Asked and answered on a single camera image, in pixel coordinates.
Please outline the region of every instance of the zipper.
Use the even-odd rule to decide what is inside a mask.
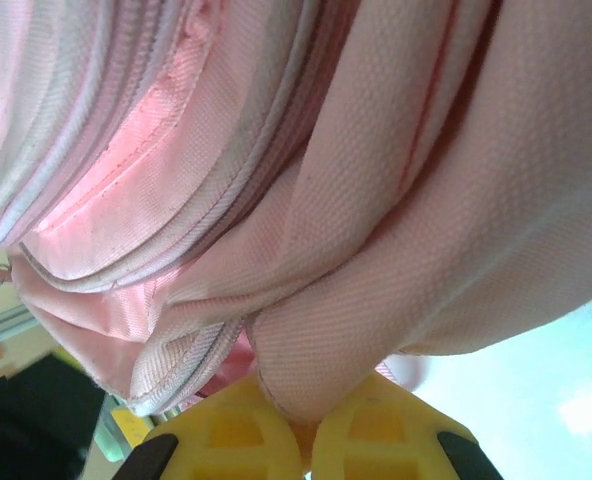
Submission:
[[[190,3],[123,0],[114,4],[113,38],[94,102],[85,118],[70,118],[62,129],[65,132],[54,135],[46,155],[30,178],[23,179],[20,192],[4,208],[0,216],[0,246],[10,246],[27,234],[107,147],[168,61]],[[82,129],[76,129],[75,123],[81,121]]]

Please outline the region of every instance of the pink bag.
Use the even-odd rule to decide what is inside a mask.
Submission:
[[[245,328],[267,395],[315,421],[394,350],[470,352],[592,299],[592,2],[265,0],[234,15],[243,3],[198,10],[210,53],[183,128],[139,157],[149,170],[93,190],[96,168],[123,165],[139,105],[161,108],[157,87],[10,250],[23,300],[99,384],[165,409],[218,375]],[[239,35],[276,44],[251,49],[266,84],[245,76]]]

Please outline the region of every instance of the pink backpack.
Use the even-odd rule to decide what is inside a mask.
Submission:
[[[140,414],[253,349],[315,420],[392,351],[558,318],[592,299],[592,6],[563,3],[0,2],[14,284]]]

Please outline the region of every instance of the white surface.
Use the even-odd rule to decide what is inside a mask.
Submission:
[[[415,393],[467,426],[505,480],[592,480],[592,303],[427,372]]]

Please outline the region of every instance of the yellow clamp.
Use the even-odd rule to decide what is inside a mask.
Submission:
[[[316,426],[247,377],[152,430],[114,480],[502,480],[471,432],[373,373]]]

